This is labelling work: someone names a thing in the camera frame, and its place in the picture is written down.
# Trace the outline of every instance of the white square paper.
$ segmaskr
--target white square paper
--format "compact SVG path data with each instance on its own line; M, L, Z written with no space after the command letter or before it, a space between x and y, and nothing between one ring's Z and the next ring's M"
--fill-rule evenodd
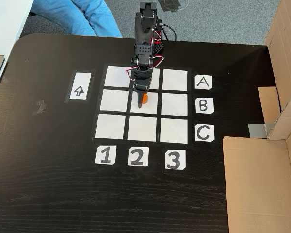
M132 113L148 113L148 114L156 114L157 113L158 93L148 92L147 93L147 103L143 104L141 108L138 107L137 97L138 97L138 95L134 91L132 93L132 98L131 98L130 112L132 112Z
M96 151L95 164L115 163L116 146L99 146Z
M103 90L100 110L126 112L128 91Z
M195 76L195 89L212 89L212 76L197 74Z
M70 93L71 100L86 100L91 76L91 73L76 73Z
M185 150L168 150L165 153L165 169L183 170L185 167Z
M188 95L163 93L162 115L187 116Z
M161 119L161 142L188 144L188 121Z
M123 139L125 116L99 114L95 138Z
M212 142L214 140L214 125L195 125L195 141Z
M128 140L156 141L156 118L131 116L129 118Z
M160 69L153 69L150 89L158 90L160 81Z
M149 161L149 147L131 147L128 153L127 165L147 166Z
M164 69L163 90L187 91L188 72L185 70Z
M128 68L108 66L105 86L129 87L130 79L125 71Z
M195 100L197 113L211 114L214 112L213 98L197 98Z

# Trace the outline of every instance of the upward arrow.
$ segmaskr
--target upward arrow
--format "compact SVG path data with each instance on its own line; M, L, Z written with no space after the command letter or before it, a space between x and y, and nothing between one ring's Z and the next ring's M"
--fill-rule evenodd
M82 89L81 86L79 86L79 87L77 88L77 90L75 90L74 92L77 93L77 96L80 96L81 94L84 93L84 91L83 91L83 89Z

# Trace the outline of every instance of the person's leg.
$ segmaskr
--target person's leg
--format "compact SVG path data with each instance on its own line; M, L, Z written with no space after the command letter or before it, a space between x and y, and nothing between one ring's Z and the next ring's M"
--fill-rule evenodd
M104 0L71 0L79 7L97 36L122 37L116 21Z
M71 0L34 0L31 11L74 35L96 35L84 14Z

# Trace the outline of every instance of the dark wooden table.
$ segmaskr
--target dark wooden table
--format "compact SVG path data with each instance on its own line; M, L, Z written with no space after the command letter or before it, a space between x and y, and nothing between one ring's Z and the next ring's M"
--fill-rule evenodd
M215 125L216 140L193 139L183 171L164 169L160 146L150 148L148 167L127 166L127 144L117 145L113 166L95 164L104 67L129 66L133 45L42 34L15 44L0 83L0 233L228 232L222 139L249 137L248 123L264 123L257 87L275 85L268 49L164 42L160 68L213 76L213 89L191 95L214 97L215 114L195 113L192 101L190 121ZM96 70L87 103L65 103L76 69ZM40 100L46 110L33 114Z

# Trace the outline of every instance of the gray carpet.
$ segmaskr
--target gray carpet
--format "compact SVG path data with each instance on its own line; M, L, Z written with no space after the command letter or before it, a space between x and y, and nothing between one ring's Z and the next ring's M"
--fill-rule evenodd
M134 38L134 17L140 0L105 0L125 38ZM177 32L178 40L237 44L264 43L280 0L160 0L158 16ZM22 36L63 34L39 16L28 17ZM173 33L168 31L170 39Z

